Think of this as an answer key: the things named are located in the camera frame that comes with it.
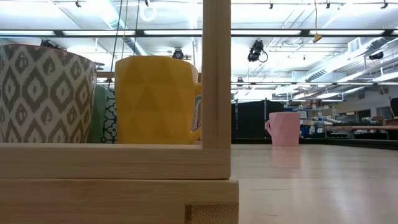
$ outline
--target desk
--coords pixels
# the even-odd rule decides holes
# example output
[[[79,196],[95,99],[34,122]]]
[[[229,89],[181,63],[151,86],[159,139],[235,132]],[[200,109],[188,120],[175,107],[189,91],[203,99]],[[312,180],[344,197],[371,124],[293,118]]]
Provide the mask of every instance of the desk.
[[[234,145],[232,155],[239,223],[397,223],[397,151]]]

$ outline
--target gray and white patterned mug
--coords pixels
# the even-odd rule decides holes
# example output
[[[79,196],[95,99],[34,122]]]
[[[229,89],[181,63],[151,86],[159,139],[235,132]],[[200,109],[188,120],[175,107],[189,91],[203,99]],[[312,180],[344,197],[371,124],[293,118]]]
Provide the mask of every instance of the gray and white patterned mug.
[[[94,62],[31,45],[0,46],[3,142],[86,142],[96,85]]]

